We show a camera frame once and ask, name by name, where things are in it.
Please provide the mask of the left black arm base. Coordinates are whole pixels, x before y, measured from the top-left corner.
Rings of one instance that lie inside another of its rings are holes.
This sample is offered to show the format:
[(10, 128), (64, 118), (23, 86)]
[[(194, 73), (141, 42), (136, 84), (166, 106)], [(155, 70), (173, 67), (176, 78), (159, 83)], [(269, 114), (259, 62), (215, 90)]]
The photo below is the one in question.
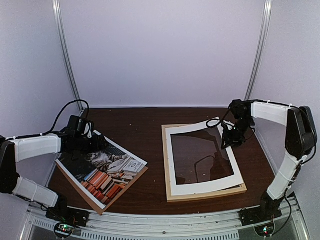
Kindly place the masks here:
[(54, 207), (46, 208), (46, 217), (73, 227), (86, 227), (90, 213), (68, 206), (68, 200), (64, 195), (59, 194)]

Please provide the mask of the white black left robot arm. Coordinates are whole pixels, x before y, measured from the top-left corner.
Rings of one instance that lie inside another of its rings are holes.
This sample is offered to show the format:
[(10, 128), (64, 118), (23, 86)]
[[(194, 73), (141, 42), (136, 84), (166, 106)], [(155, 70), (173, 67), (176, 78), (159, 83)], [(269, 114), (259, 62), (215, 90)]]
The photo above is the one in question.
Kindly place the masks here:
[(17, 172), (16, 164), (35, 157), (61, 153), (96, 153), (105, 150), (108, 142), (94, 133), (94, 123), (72, 115), (61, 131), (50, 130), (36, 135), (0, 138), (0, 192), (26, 198), (52, 208), (61, 222), (72, 218), (72, 211), (60, 201), (56, 192), (26, 179)]

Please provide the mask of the clear acrylic sheet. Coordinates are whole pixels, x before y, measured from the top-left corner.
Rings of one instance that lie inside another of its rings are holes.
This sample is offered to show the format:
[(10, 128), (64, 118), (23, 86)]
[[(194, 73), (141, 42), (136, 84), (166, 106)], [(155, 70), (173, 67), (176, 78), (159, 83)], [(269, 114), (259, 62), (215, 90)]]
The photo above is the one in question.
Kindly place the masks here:
[(233, 176), (226, 150), (221, 149), (218, 129), (203, 129), (171, 135), (176, 183), (190, 185)]

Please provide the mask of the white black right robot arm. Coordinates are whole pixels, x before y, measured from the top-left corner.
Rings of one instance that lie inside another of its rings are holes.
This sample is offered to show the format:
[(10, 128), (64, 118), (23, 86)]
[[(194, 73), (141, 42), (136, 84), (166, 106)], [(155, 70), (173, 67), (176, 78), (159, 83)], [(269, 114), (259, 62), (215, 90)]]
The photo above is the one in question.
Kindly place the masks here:
[(268, 220), (275, 212), (273, 204), (285, 198), (287, 190), (297, 180), (301, 167), (310, 161), (317, 148), (318, 136), (311, 109), (265, 100), (235, 99), (227, 110), (236, 120), (229, 128), (224, 119), (221, 148), (239, 147), (246, 142), (245, 133), (255, 125), (254, 120), (266, 120), (286, 128), (284, 159), (273, 182), (265, 192), (265, 202), (256, 210), (259, 220)]

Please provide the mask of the books photo print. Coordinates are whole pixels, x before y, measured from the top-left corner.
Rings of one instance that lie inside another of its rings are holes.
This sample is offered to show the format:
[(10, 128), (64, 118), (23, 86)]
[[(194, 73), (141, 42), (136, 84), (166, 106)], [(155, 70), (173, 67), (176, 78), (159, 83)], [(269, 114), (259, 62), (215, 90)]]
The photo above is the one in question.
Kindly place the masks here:
[[(92, 135), (103, 135), (95, 130)], [(147, 162), (104, 136), (109, 146), (92, 153), (63, 153), (55, 161), (63, 165), (77, 181), (82, 182), (92, 171), (99, 170), (121, 183), (130, 182)]]

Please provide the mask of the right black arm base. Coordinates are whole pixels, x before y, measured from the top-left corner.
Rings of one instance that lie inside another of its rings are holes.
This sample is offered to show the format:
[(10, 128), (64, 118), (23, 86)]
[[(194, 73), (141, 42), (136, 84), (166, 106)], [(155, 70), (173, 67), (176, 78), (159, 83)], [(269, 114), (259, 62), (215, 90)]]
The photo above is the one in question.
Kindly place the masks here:
[(242, 226), (271, 221), (282, 216), (280, 205), (284, 198), (273, 200), (266, 192), (260, 199), (260, 205), (241, 209), (238, 214)]

